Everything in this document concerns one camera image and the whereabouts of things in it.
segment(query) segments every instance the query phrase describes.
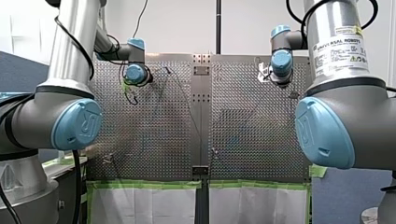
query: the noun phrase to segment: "black cable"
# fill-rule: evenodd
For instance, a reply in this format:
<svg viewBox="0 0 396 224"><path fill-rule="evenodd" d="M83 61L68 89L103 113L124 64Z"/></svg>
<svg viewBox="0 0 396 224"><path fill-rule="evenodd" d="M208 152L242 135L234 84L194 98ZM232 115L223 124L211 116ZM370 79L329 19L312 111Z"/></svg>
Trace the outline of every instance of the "black cable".
<svg viewBox="0 0 396 224"><path fill-rule="evenodd" d="M120 50L120 47L121 47L120 41L116 37L114 37L112 35L107 35L107 36L110 37L111 39L113 39L114 41L116 41L116 43L117 43L116 47L114 49L113 49L113 47L111 47L106 52L100 52L100 51L94 49L93 51L95 51L95 53L98 53L98 54L113 54L113 53L117 53Z"/></svg>
<svg viewBox="0 0 396 224"><path fill-rule="evenodd" d="M298 17L294 14L293 10L291 9L290 0L287 0L287 1L286 1L286 8L288 9L289 14L294 18L295 21L297 21L298 23L302 23L302 21L300 20L300 18L298 18Z"/></svg>
<svg viewBox="0 0 396 224"><path fill-rule="evenodd" d="M394 88L394 87L387 87L387 91L393 91L393 92L396 92L396 88Z"/></svg>
<svg viewBox="0 0 396 224"><path fill-rule="evenodd" d="M91 60L90 55L87 53L87 51L84 49L84 47L78 42L78 40L76 40L76 38L69 33L69 31L64 27L64 25L59 21L58 17L55 17L55 22L56 24L59 25L59 27L62 28L62 30L64 30L64 32L73 40L73 43L75 44L76 48L82 53L82 55L84 56L84 58L87 60L88 66L91 69L91 76L90 76L90 80L93 79L93 76L95 74L95 70L93 67L93 62Z"/></svg>
<svg viewBox="0 0 396 224"><path fill-rule="evenodd" d="M308 19L312 16L312 14L313 14L319 7L323 6L323 5L326 4L326 3L329 3L329 2L331 2L331 1L333 1L333 0L322 0L322 1L320 1L320 2L318 2L318 3L316 3L316 4L314 4L314 5L313 5L311 8L309 8L309 10L305 13L304 18L303 18L303 20L301 21L301 20L293 13L293 11L292 11L292 9L291 9L291 7L290 7L290 0L286 0L286 7L287 7L287 9L288 9L289 14L290 14L297 22L299 22L299 23L301 24L300 31L301 31L301 34L302 34L303 39L304 39L303 44L307 42L307 41L306 41L306 35L305 35L305 32L304 32L304 28L305 28L305 26L306 26L306 23L307 23ZM375 18L376 18L376 16L378 15L378 3L376 2L376 0L369 0L369 1L370 1L370 2L372 3L372 5L373 5L373 16L372 16L372 18L371 18L369 21L367 21L366 24L364 24L364 25L361 27L361 29L363 29L363 30L364 30L365 28L369 27L369 26L373 23L373 21L375 21Z"/></svg>
<svg viewBox="0 0 396 224"><path fill-rule="evenodd" d="M0 125L3 123L4 119L6 116L13 110L15 110L18 106L26 103L27 101L31 100L34 98L34 94L23 94L23 95L18 95L18 96L13 96L10 98L7 98L6 100L2 101L0 103L0 106L6 105L6 104L11 104L14 102L19 101L15 105L13 105L9 110L7 110L3 115L0 117ZM1 180L0 180L0 198L3 200L4 205L6 206L8 212L11 214L12 218L14 219L14 222L16 224L21 224L21 219L18 216L17 212L15 209L12 207L11 203L9 202L6 194L3 191L3 187L1 185Z"/></svg>
<svg viewBox="0 0 396 224"><path fill-rule="evenodd" d="M143 9L142 9L142 11L140 12L139 19L137 19L136 29L134 30L134 37L136 36L137 31L139 30L140 20L142 19L142 16L143 16L143 14L144 14L145 11L146 11L146 7L148 6L148 2L149 2L149 0L146 0L145 5L143 6Z"/></svg>
<svg viewBox="0 0 396 224"><path fill-rule="evenodd" d="M17 212L12 207L6 194L3 191L3 187L1 186L1 181L0 181L0 198L3 200L3 203L6 206L8 212L11 214L12 218L14 219L14 222L16 224L22 224L20 217L18 216Z"/></svg>
<svg viewBox="0 0 396 224"><path fill-rule="evenodd" d="M72 224L78 224L79 208L81 207L81 166L79 164L79 155L77 150L73 150L73 159L76 168L76 198Z"/></svg>

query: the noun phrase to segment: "white sticker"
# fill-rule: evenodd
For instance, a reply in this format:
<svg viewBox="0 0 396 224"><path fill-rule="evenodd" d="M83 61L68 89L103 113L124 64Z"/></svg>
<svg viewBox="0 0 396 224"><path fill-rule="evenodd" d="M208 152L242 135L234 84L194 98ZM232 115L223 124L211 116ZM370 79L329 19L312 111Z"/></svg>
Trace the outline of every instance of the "white sticker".
<svg viewBox="0 0 396 224"><path fill-rule="evenodd" d="M337 35L361 35L359 26L340 26L334 29Z"/></svg>
<svg viewBox="0 0 396 224"><path fill-rule="evenodd" d="M338 35L313 47L316 76L330 76L344 68L369 70L360 35Z"/></svg>

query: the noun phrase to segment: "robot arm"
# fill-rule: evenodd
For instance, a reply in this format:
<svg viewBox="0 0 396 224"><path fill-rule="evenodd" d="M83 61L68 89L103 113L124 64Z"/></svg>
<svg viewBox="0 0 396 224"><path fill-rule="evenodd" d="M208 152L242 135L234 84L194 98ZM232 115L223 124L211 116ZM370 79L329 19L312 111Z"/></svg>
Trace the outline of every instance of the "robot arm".
<svg viewBox="0 0 396 224"><path fill-rule="evenodd" d="M305 11L321 1L304 0ZM292 51L309 50L311 83L295 120L304 154L323 166L395 170L396 100L388 97L385 81L369 71L356 0L318 7L306 32L307 46L299 48L298 34L277 27L271 62L272 76L287 83Z"/></svg>

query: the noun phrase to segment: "metal bracket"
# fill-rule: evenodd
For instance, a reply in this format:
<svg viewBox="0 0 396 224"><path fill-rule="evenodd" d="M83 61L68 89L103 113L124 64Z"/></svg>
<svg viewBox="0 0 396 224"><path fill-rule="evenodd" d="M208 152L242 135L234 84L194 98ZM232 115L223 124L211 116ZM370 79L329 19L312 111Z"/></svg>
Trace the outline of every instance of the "metal bracket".
<svg viewBox="0 0 396 224"><path fill-rule="evenodd" d="M194 66L195 76L209 76L210 68L208 66Z"/></svg>
<svg viewBox="0 0 396 224"><path fill-rule="evenodd" d="M209 175L208 166L192 166L192 175Z"/></svg>

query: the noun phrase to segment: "perforated metal board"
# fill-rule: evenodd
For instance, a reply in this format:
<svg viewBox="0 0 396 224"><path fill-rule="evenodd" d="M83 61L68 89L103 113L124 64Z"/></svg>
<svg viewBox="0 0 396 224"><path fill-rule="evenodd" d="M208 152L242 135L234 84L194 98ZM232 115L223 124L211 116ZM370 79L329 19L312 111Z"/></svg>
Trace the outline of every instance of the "perforated metal board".
<svg viewBox="0 0 396 224"><path fill-rule="evenodd" d="M204 56L148 55L154 83L136 91L136 106L124 98L120 67L96 63L92 91L104 122L89 179L191 180L202 164L211 179L308 180L294 132L298 100L289 98L304 93L307 58L294 58L293 84L282 91L258 81L256 57ZM207 75L194 74L203 67Z"/></svg>
<svg viewBox="0 0 396 224"><path fill-rule="evenodd" d="M299 148L294 110L310 73L307 58L294 58L285 90L257 79L257 62L269 57L212 57L212 124L209 159L212 179L307 182L309 162Z"/></svg>
<svg viewBox="0 0 396 224"><path fill-rule="evenodd" d="M104 120L89 179L191 179L191 63L191 55L147 56L155 78L136 91L138 105L124 97L120 67L96 63L92 91Z"/></svg>

